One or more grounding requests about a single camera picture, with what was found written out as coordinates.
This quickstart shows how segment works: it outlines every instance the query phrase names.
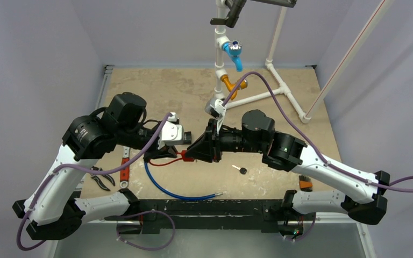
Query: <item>yellow pipe fitting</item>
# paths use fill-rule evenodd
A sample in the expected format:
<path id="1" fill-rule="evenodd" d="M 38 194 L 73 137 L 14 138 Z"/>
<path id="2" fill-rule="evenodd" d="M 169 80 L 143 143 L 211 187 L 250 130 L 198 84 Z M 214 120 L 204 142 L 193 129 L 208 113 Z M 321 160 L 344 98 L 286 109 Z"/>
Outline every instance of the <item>yellow pipe fitting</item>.
<path id="1" fill-rule="evenodd" d="M 233 88 L 235 87 L 235 83 L 232 84 L 229 81 L 229 76 L 224 74 L 223 76 L 221 76 L 221 81 L 225 84 L 225 86 L 227 87 L 227 90 L 229 90 L 229 92 L 231 92 L 233 90 Z M 245 89 L 246 87 L 248 87 L 248 81 L 247 80 L 243 80 L 240 84 L 240 88 L 238 89 Z M 233 100 L 235 97 L 237 96 L 237 91 L 235 91 L 232 95 L 232 97 L 230 98 L 230 100 Z"/>

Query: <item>white pvc pipe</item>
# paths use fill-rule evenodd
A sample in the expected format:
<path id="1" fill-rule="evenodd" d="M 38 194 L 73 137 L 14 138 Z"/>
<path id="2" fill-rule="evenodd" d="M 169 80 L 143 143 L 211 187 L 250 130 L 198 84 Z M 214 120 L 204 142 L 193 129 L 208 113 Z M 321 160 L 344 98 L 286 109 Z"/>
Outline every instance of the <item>white pvc pipe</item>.
<path id="1" fill-rule="evenodd" d="M 321 92 L 317 96 L 316 100 L 314 101 L 314 103 L 312 104 L 308 112 L 305 114 L 304 116 L 305 119 L 311 119 L 312 114 L 318 109 L 319 105 L 323 102 L 327 93 L 336 84 L 336 82 L 338 81 L 338 78 L 341 76 L 341 74 L 346 69 L 347 65 L 349 65 L 351 60 L 357 54 L 360 47 L 366 41 L 370 33 L 374 30 L 374 28 L 379 23 L 382 16 L 389 9 L 393 1 L 394 0 L 381 0 L 381 3 L 378 5 L 376 10 L 374 10 L 368 22 L 362 28 L 361 32 L 359 33 L 357 38 L 354 40 L 354 43 L 351 45 L 349 50 L 346 52 L 343 59 L 341 60 L 339 65 L 336 67 L 335 71 L 330 76 L 329 80 L 327 81 L 327 83 L 325 84 L 325 86 L 322 88 Z"/>
<path id="2" fill-rule="evenodd" d="M 216 0 L 217 8 L 217 18 L 224 19 L 227 16 L 227 6 L 224 5 L 222 0 Z M 216 25 L 215 29 L 215 46 L 216 46 L 216 62 L 215 62 L 215 71 L 224 68 L 224 53 L 223 50 L 217 45 L 217 39 L 225 35 L 225 25 Z M 225 98 L 223 94 L 222 81 L 219 78 L 216 78 L 215 86 L 215 97 L 222 99 Z"/>
<path id="3" fill-rule="evenodd" d="M 282 90 L 282 93 L 287 96 L 290 103 L 292 103 L 292 106 L 294 106 L 295 111 L 297 111 L 297 113 L 298 113 L 298 117 L 303 121 L 303 117 L 305 116 L 305 112 L 303 111 L 302 107 L 299 105 L 299 103 L 295 99 L 294 95 L 292 95 L 292 92 L 290 91 L 287 84 L 279 76 L 279 74 L 277 73 L 277 71 L 274 68 L 273 64 L 268 63 L 267 68 L 272 73 L 273 77 L 275 77 L 275 79 L 278 81 L 280 89 Z"/>
<path id="4" fill-rule="evenodd" d="M 273 90 L 272 92 L 275 95 L 282 94 L 282 89 L 277 88 L 276 90 Z M 229 103 L 227 103 L 227 108 L 231 109 L 231 108 L 234 108 L 236 106 L 241 106 L 241 105 L 244 105 L 244 104 L 247 104 L 247 103 L 258 101 L 260 99 L 268 98 L 270 96 L 271 96 L 270 92 L 267 91 L 266 93 L 258 94 L 258 95 L 255 95 L 255 96 L 252 96 L 252 97 L 249 97 L 249 98 L 240 99 L 239 101 L 229 102 Z"/>
<path id="5" fill-rule="evenodd" d="M 286 11 L 287 8 L 281 7 L 281 12 L 279 13 L 278 21 L 276 23 L 275 33 L 273 34 L 272 46 L 270 47 L 270 51 L 268 52 L 267 62 L 273 61 L 273 54 L 275 53 L 279 35 L 281 34 L 282 23 L 284 22 Z"/>
<path id="6" fill-rule="evenodd" d="M 217 17 L 219 19 L 224 19 L 227 16 L 227 7 L 226 6 L 218 6 Z M 225 30 L 225 25 L 216 25 L 216 30 L 218 32 L 223 32 Z"/>
<path id="7" fill-rule="evenodd" d="M 278 81 L 279 87 L 282 88 L 283 93 L 287 94 L 290 93 L 290 89 L 289 86 L 287 86 L 287 84 L 283 81 L 283 79 L 279 76 L 279 74 L 277 73 L 275 67 L 273 66 L 272 63 L 268 63 L 266 65 L 267 69 L 270 71 L 270 73 L 273 75 L 273 77 L 275 78 L 276 81 Z"/>

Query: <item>white enclosure wall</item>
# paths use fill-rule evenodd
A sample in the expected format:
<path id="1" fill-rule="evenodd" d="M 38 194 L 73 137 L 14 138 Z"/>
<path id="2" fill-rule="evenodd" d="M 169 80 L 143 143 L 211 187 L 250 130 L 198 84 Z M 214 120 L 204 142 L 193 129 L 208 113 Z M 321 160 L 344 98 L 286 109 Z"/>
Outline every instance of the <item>white enclosure wall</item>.
<path id="1" fill-rule="evenodd" d="M 215 61 L 215 0 L 72 0 L 101 60 L 139 67 L 209 66 Z M 302 0 L 289 9 L 275 66 L 315 65 L 352 0 Z M 280 8 L 247 1 L 230 39 L 243 42 L 245 66 L 263 67 Z"/>
<path id="2" fill-rule="evenodd" d="M 18 250 L 12 204 L 41 182 L 72 119 L 94 108 L 101 75 L 70 0 L 0 1 L 0 257 L 41 257 L 43 247 Z"/>
<path id="3" fill-rule="evenodd" d="M 316 69 L 320 85 L 378 3 L 353 2 Z M 413 1 L 395 0 L 325 102 L 344 162 L 393 180 L 413 175 Z M 413 194 L 385 196 L 387 215 L 369 227 L 378 256 L 413 257 Z"/>

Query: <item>cable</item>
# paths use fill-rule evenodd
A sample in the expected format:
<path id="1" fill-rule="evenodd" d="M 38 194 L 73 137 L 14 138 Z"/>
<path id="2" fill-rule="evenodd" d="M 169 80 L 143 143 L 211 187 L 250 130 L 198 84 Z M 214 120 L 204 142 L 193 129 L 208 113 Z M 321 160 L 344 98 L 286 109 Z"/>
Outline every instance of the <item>cable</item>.
<path id="1" fill-rule="evenodd" d="M 312 219 L 312 223 L 309 226 L 308 230 L 306 230 L 306 232 L 303 232 L 303 234 L 299 238 L 296 238 L 297 236 L 295 236 L 294 238 L 291 239 L 291 241 L 292 242 L 298 242 L 298 241 L 304 239 L 309 234 L 309 232 L 311 232 L 312 228 L 314 227 L 315 222 L 316 222 L 316 213 L 314 213 L 314 218 Z"/>
<path id="2" fill-rule="evenodd" d="M 146 170 L 146 174 L 148 175 L 149 179 L 151 180 L 151 182 L 153 182 L 153 184 L 162 192 L 164 192 L 165 194 L 172 196 L 174 198 L 177 199 L 181 199 L 181 200 L 206 200 L 206 199 L 210 199 L 219 195 L 222 195 L 223 193 L 219 192 L 219 193 L 214 193 L 212 195 L 205 195 L 205 196 L 198 196 L 198 197 L 186 197 L 186 196 L 181 196 L 181 195 L 176 195 L 174 193 L 171 193 L 167 190 L 165 190 L 162 186 L 160 186 L 156 180 L 154 180 L 153 176 L 151 175 L 151 172 L 149 172 L 149 168 L 148 168 L 148 163 L 145 162 L 145 170 Z"/>
<path id="3" fill-rule="evenodd" d="M 137 125 L 133 129 L 127 131 L 127 133 L 133 133 L 133 132 L 140 130 L 140 128 L 143 127 L 145 119 L 146 119 L 146 109 L 143 109 L 143 117 L 141 118 L 141 121 L 137 123 Z"/>
<path id="4" fill-rule="evenodd" d="M 148 119 L 148 120 L 146 120 L 146 121 L 143 123 L 143 125 L 146 125 L 147 123 L 150 123 L 150 122 L 153 122 L 153 123 L 159 123 L 159 121 L 157 121 L 157 120 L 154 120 L 154 119 Z"/>
<path id="5" fill-rule="evenodd" d="M 120 235 L 119 232 L 118 232 L 118 226 L 116 226 L 116 235 L 118 236 L 118 238 L 116 239 L 116 241 L 120 240 L 120 241 L 123 242 L 123 243 L 126 243 L 126 244 L 128 244 L 128 245 L 130 245 L 130 246 L 133 246 L 133 247 L 136 247 L 136 248 L 138 248 L 138 249 L 145 250 L 145 251 L 157 251 L 157 250 L 164 249 L 164 248 L 166 248 L 168 245 L 170 245 L 170 243 L 173 241 L 173 238 L 175 237 L 175 232 L 176 232 L 175 222 L 174 222 L 173 219 L 172 219 L 168 214 L 166 214 L 165 212 L 156 211 L 156 210 L 151 210 L 151 211 L 144 211 L 144 212 L 141 212 L 141 213 L 137 213 L 137 214 L 133 214 L 133 215 L 128 215 L 128 216 L 118 216 L 118 218 L 121 218 L 121 219 L 131 219 L 131 218 L 138 217 L 138 216 L 142 216 L 142 215 L 145 215 L 145 214 L 148 214 L 148 213 L 159 213 L 159 214 L 162 214 L 162 215 L 164 215 L 165 217 L 167 217 L 168 220 L 170 220 L 170 223 L 171 223 L 171 225 L 172 225 L 172 236 L 170 237 L 170 239 L 169 239 L 165 244 L 163 244 L 162 246 L 159 246 L 159 247 L 143 247 L 143 246 L 136 245 L 135 243 L 131 243 L 131 242 L 129 242 L 129 241 L 127 241 L 127 240 L 125 240 L 125 239 L 123 239 L 123 238 L 121 237 L 121 235 Z"/>
<path id="6" fill-rule="evenodd" d="M 37 191 L 34 193 L 34 197 L 32 198 L 31 203 L 29 204 L 28 207 L 28 211 L 26 211 L 26 213 L 24 214 L 20 225 L 18 227 L 18 232 L 17 232 L 17 246 L 20 250 L 23 251 L 29 251 L 29 250 L 33 250 L 37 247 L 39 247 L 40 245 L 42 245 L 45 240 L 35 244 L 34 246 L 31 247 L 25 247 L 23 246 L 22 242 L 21 242 L 21 236 L 22 236 L 22 232 L 23 232 L 23 228 L 24 225 L 26 223 L 26 221 L 29 218 L 29 215 L 31 214 L 31 212 L 34 210 L 34 206 L 37 203 L 37 200 L 39 199 L 40 195 L 42 194 L 43 190 L 46 188 L 47 184 L 50 182 L 50 180 L 54 177 L 54 175 L 57 175 L 58 172 L 63 169 L 63 168 L 73 168 L 76 170 L 80 170 L 82 172 L 85 173 L 89 173 L 89 174 L 93 174 L 93 175 L 108 175 L 108 174 L 112 174 L 112 173 L 116 173 L 118 171 L 121 171 L 122 169 L 124 169 L 125 167 L 130 166 L 132 163 L 134 163 L 137 159 L 139 159 L 150 147 L 151 144 L 153 144 L 153 142 L 156 140 L 156 138 L 159 136 L 159 133 L 162 130 L 163 125 L 165 124 L 165 122 L 167 121 L 168 117 L 171 116 L 172 114 L 169 112 L 167 113 L 164 118 L 161 121 L 161 124 L 158 126 L 158 128 L 156 129 L 156 131 L 154 132 L 153 136 L 151 136 L 151 138 L 149 139 L 149 141 L 146 143 L 146 145 L 139 151 L 139 153 L 137 153 L 134 157 L 132 157 L 131 159 L 129 159 L 129 161 L 127 161 L 126 163 L 122 164 L 121 166 L 114 168 L 114 169 L 110 169 L 110 170 L 91 170 L 89 168 L 85 168 L 79 165 L 75 165 L 75 164 L 61 164 L 59 166 L 57 166 L 55 169 L 53 169 L 52 173 L 50 175 L 48 175 L 40 184 L 39 189 L 37 189 Z"/>
<path id="7" fill-rule="evenodd" d="M 407 180 L 412 180 L 413 176 L 407 176 L 398 180 L 395 180 L 393 182 L 390 182 L 389 185 L 383 185 L 383 184 L 378 184 L 378 183 L 374 183 L 374 182 L 368 182 L 366 179 L 357 176 L 353 173 L 350 173 L 348 171 L 345 171 L 333 164 L 331 164 L 325 157 L 324 155 L 322 155 L 322 153 L 319 151 L 319 149 L 316 147 L 316 145 L 314 145 L 314 143 L 294 124 L 292 123 L 292 121 L 290 121 L 289 117 L 287 117 L 286 113 L 284 113 L 284 111 L 282 110 L 281 105 L 279 104 L 279 102 L 276 99 L 276 96 L 274 95 L 274 93 L 272 92 L 272 89 L 270 87 L 270 85 L 268 84 L 267 80 L 259 73 L 257 73 L 256 71 L 250 71 L 248 73 L 246 73 L 245 75 L 243 75 L 235 84 L 235 87 L 233 88 L 232 91 L 230 91 L 229 95 L 226 97 L 226 99 L 223 101 L 222 106 L 225 106 L 227 104 L 227 102 L 229 102 L 230 98 L 232 97 L 233 93 L 235 91 L 237 91 L 238 87 L 240 86 L 241 82 L 248 76 L 250 76 L 251 74 L 257 75 L 265 84 L 265 86 L 267 87 L 268 91 L 270 92 L 277 108 L 279 109 L 279 111 L 281 112 L 282 116 L 284 117 L 284 119 L 292 126 L 293 129 L 295 129 L 308 143 L 309 145 L 312 146 L 312 148 L 314 149 L 314 151 L 316 152 L 317 156 L 319 156 L 319 158 L 324 162 L 324 164 L 326 164 L 327 166 L 331 167 L 332 169 L 336 170 L 337 172 L 340 172 L 346 176 L 352 177 L 358 181 L 362 181 L 364 183 L 370 184 L 372 186 L 375 187 L 379 187 L 382 189 L 387 189 L 387 190 L 391 190 L 391 191 L 397 191 L 397 192 L 413 192 L 413 189 L 406 189 L 406 188 L 397 188 L 397 187 L 393 187 L 392 185 L 401 183 L 403 181 L 407 181 Z"/>
<path id="8" fill-rule="evenodd" d="M 176 160 L 172 160 L 172 161 L 167 162 L 167 163 L 164 163 L 164 164 L 153 164 L 153 163 L 151 162 L 151 160 L 149 160 L 148 163 L 151 164 L 152 166 L 155 166 L 155 167 L 163 167 L 163 166 L 170 165 L 170 164 L 175 163 L 176 161 L 180 161 L 180 160 L 183 160 L 183 158 L 182 158 L 182 157 L 179 157 L 179 158 L 176 159 Z"/>
<path id="9" fill-rule="evenodd" d="M 91 114 L 89 114 L 92 117 L 97 117 L 98 114 L 104 112 L 106 110 L 106 107 L 99 107 L 98 109 L 94 110 Z"/>

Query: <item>blue valve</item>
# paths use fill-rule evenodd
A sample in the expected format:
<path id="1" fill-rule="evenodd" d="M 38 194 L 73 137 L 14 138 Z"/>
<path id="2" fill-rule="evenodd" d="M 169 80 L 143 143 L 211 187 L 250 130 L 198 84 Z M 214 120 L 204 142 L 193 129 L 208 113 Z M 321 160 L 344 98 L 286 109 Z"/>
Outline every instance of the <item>blue valve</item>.
<path id="1" fill-rule="evenodd" d="M 241 64 L 240 54 L 241 54 L 241 42 L 232 41 L 227 42 L 222 46 L 224 50 L 230 57 L 233 63 L 237 68 L 237 71 L 243 71 L 243 65 Z"/>

